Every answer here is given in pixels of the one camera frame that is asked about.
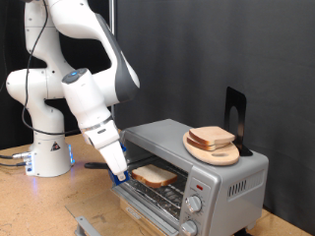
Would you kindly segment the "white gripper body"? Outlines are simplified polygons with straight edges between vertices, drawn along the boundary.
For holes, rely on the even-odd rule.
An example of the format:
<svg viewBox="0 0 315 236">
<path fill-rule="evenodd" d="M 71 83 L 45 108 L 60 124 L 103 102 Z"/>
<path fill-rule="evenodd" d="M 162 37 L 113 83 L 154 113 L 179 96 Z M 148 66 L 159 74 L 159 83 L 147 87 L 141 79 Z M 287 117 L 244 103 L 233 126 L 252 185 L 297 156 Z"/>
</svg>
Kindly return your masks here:
<svg viewBox="0 0 315 236">
<path fill-rule="evenodd" d="M 127 162 L 115 123 L 109 120 L 83 130 L 82 134 L 86 142 L 100 152 L 111 172 L 116 176 L 124 176 Z"/>
</svg>

